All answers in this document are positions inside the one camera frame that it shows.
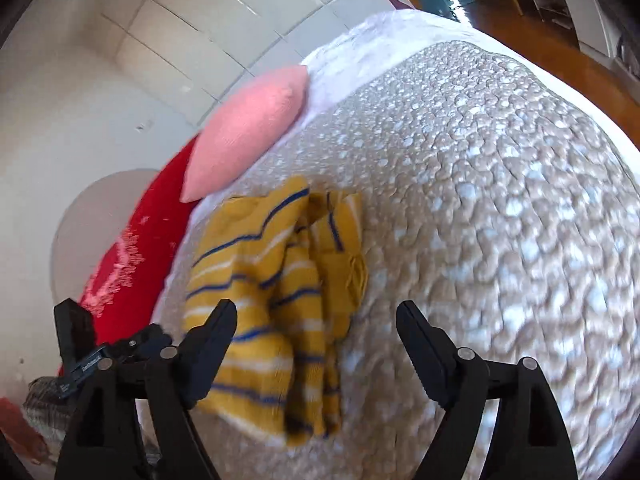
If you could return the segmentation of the grey checked garment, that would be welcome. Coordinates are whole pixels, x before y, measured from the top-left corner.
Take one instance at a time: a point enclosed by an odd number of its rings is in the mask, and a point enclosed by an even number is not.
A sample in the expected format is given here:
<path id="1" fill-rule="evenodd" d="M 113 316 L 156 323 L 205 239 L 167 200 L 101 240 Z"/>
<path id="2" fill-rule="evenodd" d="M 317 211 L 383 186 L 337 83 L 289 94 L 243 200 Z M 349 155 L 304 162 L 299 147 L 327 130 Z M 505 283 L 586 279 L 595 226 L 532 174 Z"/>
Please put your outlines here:
<path id="1" fill-rule="evenodd" d="M 40 377 L 28 385 L 22 405 L 24 419 L 48 443 L 63 443 L 74 411 L 74 400 L 58 396 L 58 378 Z"/>

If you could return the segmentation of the round white side table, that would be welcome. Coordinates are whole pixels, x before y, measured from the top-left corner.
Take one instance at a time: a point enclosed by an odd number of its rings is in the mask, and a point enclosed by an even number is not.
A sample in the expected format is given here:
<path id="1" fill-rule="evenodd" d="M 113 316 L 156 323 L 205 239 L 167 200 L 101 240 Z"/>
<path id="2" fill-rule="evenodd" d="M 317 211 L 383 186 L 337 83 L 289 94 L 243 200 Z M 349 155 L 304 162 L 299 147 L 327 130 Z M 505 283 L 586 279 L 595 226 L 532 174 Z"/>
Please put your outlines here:
<path id="1" fill-rule="evenodd" d="M 55 304 L 80 298 L 156 175 L 148 168 L 109 174 L 91 183 L 67 207 L 51 246 L 50 289 Z"/>

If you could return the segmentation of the textured white bed cover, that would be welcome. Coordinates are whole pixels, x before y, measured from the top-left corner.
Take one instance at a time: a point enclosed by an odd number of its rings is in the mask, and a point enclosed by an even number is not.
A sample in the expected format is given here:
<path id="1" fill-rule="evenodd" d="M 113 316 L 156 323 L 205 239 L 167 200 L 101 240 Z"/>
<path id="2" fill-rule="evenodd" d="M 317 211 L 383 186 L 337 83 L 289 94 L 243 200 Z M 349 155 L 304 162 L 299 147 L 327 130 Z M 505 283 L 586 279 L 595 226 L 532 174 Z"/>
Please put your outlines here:
<path id="1" fill-rule="evenodd" d="M 285 450 L 193 414 L 225 479 L 408 479 L 442 410 L 395 330 L 416 303 L 485 359 L 532 356 L 580 478 L 639 416 L 639 153 L 597 107 L 476 29 L 376 14 L 306 58 L 294 128 L 227 196 L 302 174 L 363 199 L 369 283 L 340 354 L 340 433 Z"/>

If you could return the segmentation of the red patterned pillow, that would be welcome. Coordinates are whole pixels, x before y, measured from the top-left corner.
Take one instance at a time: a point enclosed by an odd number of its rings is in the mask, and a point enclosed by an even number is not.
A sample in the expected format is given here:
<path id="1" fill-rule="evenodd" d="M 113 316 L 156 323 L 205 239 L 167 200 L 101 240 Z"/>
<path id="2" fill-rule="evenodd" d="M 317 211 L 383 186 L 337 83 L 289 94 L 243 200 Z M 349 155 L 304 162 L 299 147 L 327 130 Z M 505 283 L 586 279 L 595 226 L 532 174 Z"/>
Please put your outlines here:
<path id="1" fill-rule="evenodd" d="M 96 344 L 114 344 L 151 322 L 196 206 L 180 200 L 194 146 L 160 170 L 85 284 L 78 304 L 92 315 Z"/>

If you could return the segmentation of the yellow striped knit sweater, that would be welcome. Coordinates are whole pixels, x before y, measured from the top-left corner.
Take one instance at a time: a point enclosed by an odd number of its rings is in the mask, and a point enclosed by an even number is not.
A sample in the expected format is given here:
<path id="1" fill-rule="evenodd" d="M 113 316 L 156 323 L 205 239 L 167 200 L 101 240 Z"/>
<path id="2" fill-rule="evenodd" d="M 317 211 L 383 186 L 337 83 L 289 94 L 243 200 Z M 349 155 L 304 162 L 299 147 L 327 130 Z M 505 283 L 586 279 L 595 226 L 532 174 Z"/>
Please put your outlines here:
<path id="1" fill-rule="evenodd" d="M 235 196 L 212 214 L 194 254 L 182 327 L 219 301 L 235 334 L 201 406 L 244 434 L 299 446 L 341 428 L 337 346 L 362 303 L 362 201 L 292 177 L 264 196 Z"/>

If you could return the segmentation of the pink pillow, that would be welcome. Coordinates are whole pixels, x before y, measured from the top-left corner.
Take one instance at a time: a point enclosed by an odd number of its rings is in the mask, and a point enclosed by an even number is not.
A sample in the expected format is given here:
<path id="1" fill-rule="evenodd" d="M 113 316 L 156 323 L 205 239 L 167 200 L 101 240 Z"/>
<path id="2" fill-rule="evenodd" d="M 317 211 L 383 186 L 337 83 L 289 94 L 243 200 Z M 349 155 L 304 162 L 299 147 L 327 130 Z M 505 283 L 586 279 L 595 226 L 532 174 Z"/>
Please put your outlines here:
<path id="1" fill-rule="evenodd" d="M 194 144 L 180 200 L 219 192 L 281 139 L 306 102 L 306 66 L 292 65 L 253 79 L 216 110 Z"/>

